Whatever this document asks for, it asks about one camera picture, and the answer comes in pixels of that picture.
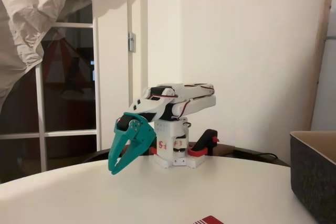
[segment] table surface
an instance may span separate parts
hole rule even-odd
[[[1,223],[316,224],[290,188],[290,168],[206,157],[197,169],[162,169],[138,157],[117,175],[107,161],[0,185]]]

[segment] red card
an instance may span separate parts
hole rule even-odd
[[[202,220],[195,222],[194,224],[224,224],[213,216],[205,217]]]

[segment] door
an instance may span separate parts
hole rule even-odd
[[[110,148],[129,106],[127,0],[92,0],[54,23],[42,46],[42,63],[0,114],[0,183]]]

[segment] white base block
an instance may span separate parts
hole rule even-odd
[[[167,161],[161,158],[160,156],[154,154],[154,161],[163,168],[168,168],[173,165],[172,161]]]
[[[188,156],[187,157],[187,166],[189,166],[190,168],[197,168],[204,161],[205,161],[205,155],[200,156],[200,157]]]
[[[176,159],[173,163],[173,166],[185,166],[187,165],[187,160],[185,157],[180,157]]]

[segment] white curtain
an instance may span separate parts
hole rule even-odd
[[[57,18],[91,0],[0,0],[0,112],[14,83],[42,61],[41,40]]]

